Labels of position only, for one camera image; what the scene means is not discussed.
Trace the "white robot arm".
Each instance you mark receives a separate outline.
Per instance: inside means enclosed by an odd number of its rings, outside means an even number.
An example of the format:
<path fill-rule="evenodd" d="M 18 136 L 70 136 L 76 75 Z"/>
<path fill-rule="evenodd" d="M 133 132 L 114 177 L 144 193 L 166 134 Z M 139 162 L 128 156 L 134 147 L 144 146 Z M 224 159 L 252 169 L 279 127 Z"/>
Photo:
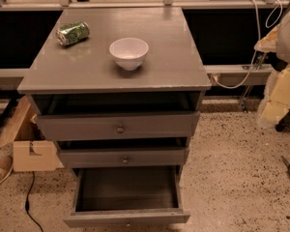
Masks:
<path fill-rule="evenodd" d="M 290 111 L 290 11 L 254 48 L 273 53 L 278 60 L 257 111 L 257 124 L 264 129 L 273 128 Z"/>

